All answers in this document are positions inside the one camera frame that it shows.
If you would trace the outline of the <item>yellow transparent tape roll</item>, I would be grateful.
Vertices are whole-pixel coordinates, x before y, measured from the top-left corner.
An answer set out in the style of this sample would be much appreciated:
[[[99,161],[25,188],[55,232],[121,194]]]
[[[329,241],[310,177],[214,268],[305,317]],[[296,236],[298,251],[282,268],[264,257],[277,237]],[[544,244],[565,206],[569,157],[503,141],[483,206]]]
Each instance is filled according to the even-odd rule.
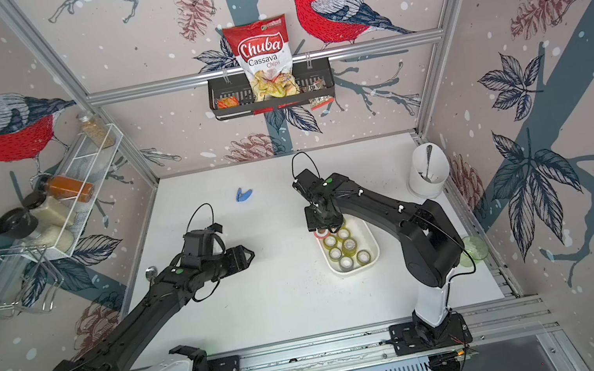
[[[326,249],[333,249],[335,247],[337,247],[338,244],[338,239],[337,237],[335,237],[334,235],[327,235],[323,240],[322,240],[323,246],[325,246]]]
[[[356,253],[356,262],[362,266],[362,265],[368,265],[372,259],[371,259],[371,254],[370,252],[367,250],[360,250]]]
[[[342,252],[344,255],[352,257],[358,251],[357,242],[353,238],[347,238],[342,242]]]
[[[346,241],[347,239],[349,239],[351,237],[350,230],[348,230],[347,228],[341,227],[337,231],[337,237],[338,237],[338,240],[340,240],[340,241]]]
[[[330,250],[328,251],[328,256],[332,262],[339,261],[343,257],[343,252],[341,248],[338,247],[330,248]]]

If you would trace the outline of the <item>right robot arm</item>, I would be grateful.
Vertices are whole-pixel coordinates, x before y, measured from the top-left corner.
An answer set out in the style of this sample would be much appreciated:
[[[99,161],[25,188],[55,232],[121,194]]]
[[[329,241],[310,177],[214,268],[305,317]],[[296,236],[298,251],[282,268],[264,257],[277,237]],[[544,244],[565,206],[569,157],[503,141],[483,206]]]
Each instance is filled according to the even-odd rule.
[[[386,197],[348,176],[332,173],[324,179],[310,169],[298,173],[292,187],[308,202],[308,231],[335,229],[347,214],[400,244],[404,266],[419,285],[411,319],[389,326],[389,343],[398,356],[473,341],[463,315],[449,306],[451,283],[463,275],[456,268],[467,250],[441,205]]]

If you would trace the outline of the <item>clear grey tape roll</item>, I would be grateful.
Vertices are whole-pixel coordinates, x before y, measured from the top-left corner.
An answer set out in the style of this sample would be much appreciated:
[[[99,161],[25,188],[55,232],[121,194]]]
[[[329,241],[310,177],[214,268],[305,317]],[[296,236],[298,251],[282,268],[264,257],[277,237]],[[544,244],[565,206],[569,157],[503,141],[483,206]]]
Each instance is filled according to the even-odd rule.
[[[338,264],[342,272],[349,272],[355,267],[353,258],[349,256],[342,257]]]

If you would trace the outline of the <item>red tape roll back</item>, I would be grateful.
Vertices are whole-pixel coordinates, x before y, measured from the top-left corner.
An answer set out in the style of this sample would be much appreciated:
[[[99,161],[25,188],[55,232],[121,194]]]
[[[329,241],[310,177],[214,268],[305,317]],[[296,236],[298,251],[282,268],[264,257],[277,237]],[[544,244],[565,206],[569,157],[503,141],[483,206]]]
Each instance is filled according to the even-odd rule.
[[[323,239],[323,238],[329,237],[329,235],[331,235],[331,233],[330,233],[330,231],[328,229],[324,229],[324,230],[320,230],[320,231],[314,231],[313,234],[318,239]]]

